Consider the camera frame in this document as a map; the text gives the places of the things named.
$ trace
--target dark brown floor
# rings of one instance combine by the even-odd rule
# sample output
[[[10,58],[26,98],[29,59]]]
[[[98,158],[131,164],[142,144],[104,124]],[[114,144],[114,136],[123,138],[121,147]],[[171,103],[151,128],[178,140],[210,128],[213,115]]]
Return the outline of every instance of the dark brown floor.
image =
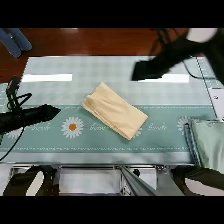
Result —
[[[33,49],[14,58],[0,43],[0,83],[21,77],[28,57],[148,55],[157,35],[150,28],[20,28]],[[180,33],[188,28],[177,28]]]

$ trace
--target beige cloth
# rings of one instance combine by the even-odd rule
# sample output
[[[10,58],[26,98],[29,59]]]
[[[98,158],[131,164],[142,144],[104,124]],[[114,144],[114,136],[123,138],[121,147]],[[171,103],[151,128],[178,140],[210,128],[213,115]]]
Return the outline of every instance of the beige cloth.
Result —
[[[103,82],[92,95],[86,97],[82,106],[128,140],[132,139],[148,118]]]

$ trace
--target flower yellow center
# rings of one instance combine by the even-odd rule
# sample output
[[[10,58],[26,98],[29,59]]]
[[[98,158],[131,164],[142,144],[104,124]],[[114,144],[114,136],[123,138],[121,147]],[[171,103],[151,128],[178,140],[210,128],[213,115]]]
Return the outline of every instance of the flower yellow center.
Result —
[[[70,124],[70,125],[69,125],[69,129],[70,129],[71,131],[74,131],[74,130],[76,129],[76,124]]]

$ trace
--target white flower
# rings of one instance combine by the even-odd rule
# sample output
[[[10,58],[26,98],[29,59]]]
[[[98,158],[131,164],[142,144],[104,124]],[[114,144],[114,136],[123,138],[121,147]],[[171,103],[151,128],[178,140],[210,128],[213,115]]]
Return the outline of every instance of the white flower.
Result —
[[[138,131],[135,133],[133,138],[138,137],[141,134],[142,128],[139,128]]]
[[[14,130],[14,131],[11,131],[9,133],[7,133],[6,135],[8,135],[8,138],[18,138],[21,131],[22,131],[23,128],[19,128],[17,130]]]
[[[193,119],[187,116],[184,116],[178,120],[178,131],[181,131],[181,134],[184,135],[184,125],[189,123],[190,120],[199,121],[199,119]]]
[[[82,134],[83,126],[83,121],[78,117],[69,117],[63,122],[61,131],[64,132],[63,135],[66,135],[66,138],[70,137],[71,139]]]

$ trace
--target folded green fabric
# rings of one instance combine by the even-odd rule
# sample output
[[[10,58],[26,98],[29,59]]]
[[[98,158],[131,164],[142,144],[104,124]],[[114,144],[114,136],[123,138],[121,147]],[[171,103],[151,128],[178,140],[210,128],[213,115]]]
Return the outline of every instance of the folded green fabric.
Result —
[[[192,120],[191,128],[202,166],[224,174],[224,123]]]

